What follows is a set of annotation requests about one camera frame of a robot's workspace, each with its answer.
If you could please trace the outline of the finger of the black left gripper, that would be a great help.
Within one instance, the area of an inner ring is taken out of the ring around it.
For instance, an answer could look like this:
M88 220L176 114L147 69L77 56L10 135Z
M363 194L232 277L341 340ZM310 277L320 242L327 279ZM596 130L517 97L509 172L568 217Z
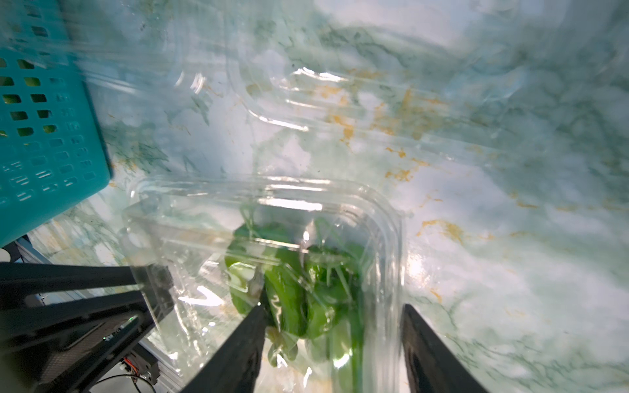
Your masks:
M154 325L140 291L44 305L1 293L1 390L87 392Z
M151 309L170 314L173 278L163 266L93 267L72 265L1 264L1 310L20 309L38 293L141 286Z

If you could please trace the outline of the clear clamshell with peppers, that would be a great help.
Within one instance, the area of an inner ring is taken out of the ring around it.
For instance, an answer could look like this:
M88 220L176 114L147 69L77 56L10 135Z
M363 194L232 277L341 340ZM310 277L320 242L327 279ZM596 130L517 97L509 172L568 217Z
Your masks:
M232 90L252 117L453 159L481 130L455 90L496 1L63 1L88 82L165 124Z
M257 392L397 391L403 240L372 188L276 176L139 180L121 230L180 386L202 392L242 330Z

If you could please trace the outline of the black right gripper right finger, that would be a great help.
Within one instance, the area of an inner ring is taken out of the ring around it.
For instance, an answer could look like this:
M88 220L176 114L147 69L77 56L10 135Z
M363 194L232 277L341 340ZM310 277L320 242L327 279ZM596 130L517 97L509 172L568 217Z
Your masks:
M401 345L414 393L487 393L410 304L401 317Z

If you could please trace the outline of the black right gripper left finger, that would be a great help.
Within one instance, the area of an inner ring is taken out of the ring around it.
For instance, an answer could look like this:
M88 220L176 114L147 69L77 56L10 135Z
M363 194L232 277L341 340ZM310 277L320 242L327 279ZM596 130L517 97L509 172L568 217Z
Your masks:
M182 392L253 392L267 326L267 309L258 304Z

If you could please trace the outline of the clear clamshell with peppers front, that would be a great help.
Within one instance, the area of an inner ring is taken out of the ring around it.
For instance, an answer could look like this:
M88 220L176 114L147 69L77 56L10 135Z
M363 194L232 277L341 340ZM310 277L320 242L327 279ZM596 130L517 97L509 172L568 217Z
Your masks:
M372 188L276 176L139 180L121 230L180 386L202 392L242 330L257 392L397 391L403 240Z

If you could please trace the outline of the clear clamshell with peppers middle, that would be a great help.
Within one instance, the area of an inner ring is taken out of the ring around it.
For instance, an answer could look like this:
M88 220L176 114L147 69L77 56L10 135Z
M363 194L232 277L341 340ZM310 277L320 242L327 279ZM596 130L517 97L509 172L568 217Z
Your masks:
M165 124L232 90L252 117L453 159L481 130L455 90L496 1L63 1L88 82Z

